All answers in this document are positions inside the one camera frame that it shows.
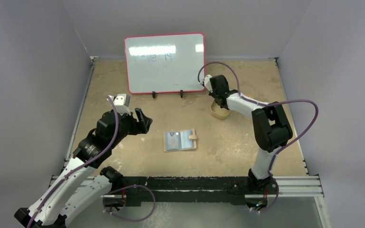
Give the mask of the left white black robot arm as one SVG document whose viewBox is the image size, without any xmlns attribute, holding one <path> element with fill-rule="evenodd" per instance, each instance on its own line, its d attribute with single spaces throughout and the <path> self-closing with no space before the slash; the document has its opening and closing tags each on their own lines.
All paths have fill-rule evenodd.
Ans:
<svg viewBox="0 0 365 228">
<path fill-rule="evenodd" d="M 140 108 L 135 113 L 133 116 L 119 108 L 104 113 L 49 189 L 28 208 L 19 208 L 15 219 L 25 228 L 65 228 L 100 196 L 139 187 L 125 185 L 123 175 L 112 167 L 103 168 L 89 184 L 80 187 L 125 137 L 149 132 L 152 119 Z"/>
</svg>

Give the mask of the beige card holder wallet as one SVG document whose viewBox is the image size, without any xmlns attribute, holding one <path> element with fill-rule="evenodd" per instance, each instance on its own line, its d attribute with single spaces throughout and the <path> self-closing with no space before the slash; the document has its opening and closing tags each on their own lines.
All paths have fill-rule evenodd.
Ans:
<svg viewBox="0 0 365 228">
<path fill-rule="evenodd" d="M 167 131 L 163 133 L 163 151 L 178 152 L 197 148 L 195 129 Z"/>
</svg>

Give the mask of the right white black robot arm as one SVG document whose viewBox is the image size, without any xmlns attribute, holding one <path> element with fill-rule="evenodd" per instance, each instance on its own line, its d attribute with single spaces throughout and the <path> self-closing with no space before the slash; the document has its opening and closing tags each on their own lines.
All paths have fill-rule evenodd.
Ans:
<svg viewBox="0 0 365 228">
<path fill-rule="evenodd" d="M 207 75 L 199 82 L 220 108 L 238 112 L 252 120 L 259 150 L 248 173 L 248 188 L 260 193 L 271 179 L 270 170 L 279 149 L 287 145 L 293 131 L 281 103 L 265 103 L 229 87 L 225 76 Z"/>
</svg>

